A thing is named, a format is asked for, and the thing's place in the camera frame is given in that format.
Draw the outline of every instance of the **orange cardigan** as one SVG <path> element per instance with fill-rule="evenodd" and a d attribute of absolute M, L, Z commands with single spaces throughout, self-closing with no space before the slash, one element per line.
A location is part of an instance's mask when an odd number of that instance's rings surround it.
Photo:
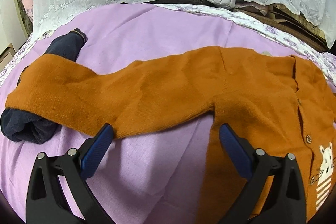
<path fill-rule="evenodd" d="M 245 184 L 220 145 L 218 130 L 223 123 L 270 155 L 296 155 L 306 191 L 307 221 L 335 183 L 336 99 L 322 72 L 294 56 L 204 47 L 97 75 L 45 54 L 22 73 L 6 107 L 89 135 L 109 123 L 117 138 L 155 132 L 213 112 L 199 224 L 216 224 Z M 270 184 L 271 179 L 254 215 L 260 212 Z"/>

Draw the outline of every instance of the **blue gripper pad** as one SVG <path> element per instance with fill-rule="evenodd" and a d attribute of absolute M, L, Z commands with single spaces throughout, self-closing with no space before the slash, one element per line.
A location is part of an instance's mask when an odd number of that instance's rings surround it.
<path fill-rule="evenodd" d="M 251 159 L 225 124 L 219 129 L 219 140 L 239 175 L 249 180 L 253 175 Z"/>
<path fill-rule="evenodd" d="M 113 128 L 106 125 L 81 160 L 81 178 L 86 180 L 94 175 L 113 140 Z"/>

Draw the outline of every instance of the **white cat design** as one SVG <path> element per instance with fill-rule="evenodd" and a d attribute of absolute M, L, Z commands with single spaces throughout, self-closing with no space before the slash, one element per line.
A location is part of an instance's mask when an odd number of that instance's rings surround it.
<path fill-rule="evenodd" d="M 332 179 L 331 175 L 334 171 L 334 157 L 332 148 L 332 143 L 329 143 L 329 147 L 327 148 L 323 148 L 323 146 L 320 146 L 320 152 L 322 154 L 323 160 L 319 170 L 319 181 L 316 188 L 316 210 L 318 210 L 322 206 L 330 193 Z"/>

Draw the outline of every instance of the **lavender blanket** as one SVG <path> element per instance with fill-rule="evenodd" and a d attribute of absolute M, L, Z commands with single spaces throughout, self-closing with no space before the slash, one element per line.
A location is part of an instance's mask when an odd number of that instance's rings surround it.
<path fill-rule="evenodd" d="M 35 44 L 1 86 L 1 112 L 23 68 L 41 56 L 53 39 L 74 28 L 88 36 L 77 62 L 100 74 L 115 72 L 135 60 L 204 46 L 246 47 L 273 56 L 297 55 L 253 30 L 219 17 L 150 4 L 106 5 L 78 15 L 51 37 Z M 193 223 L 212 121 L 208 114 L 162 133 L 117 140 L 111 145 L 96 174 L 87 182 L 116 223 Z M 66 127 L 60 127 L 43 145 L 14 143 L 0 134 L 0 188 L 23 220 L 36 155 L 41 151 L 48 156 L 62 155 L 69 148 L 78 148 L 86 138 Z M 71 209 L 81 216 L 65 180 L 61 182 Z"/>

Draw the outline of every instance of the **white wall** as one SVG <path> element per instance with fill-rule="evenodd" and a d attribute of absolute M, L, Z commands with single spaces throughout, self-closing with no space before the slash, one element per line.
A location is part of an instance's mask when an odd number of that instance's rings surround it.
<path fill-rule="evenodd" d="M 0 54 L 11 43 L 18 51 L 25 42 L 14 0 L 0 0 Z"/>

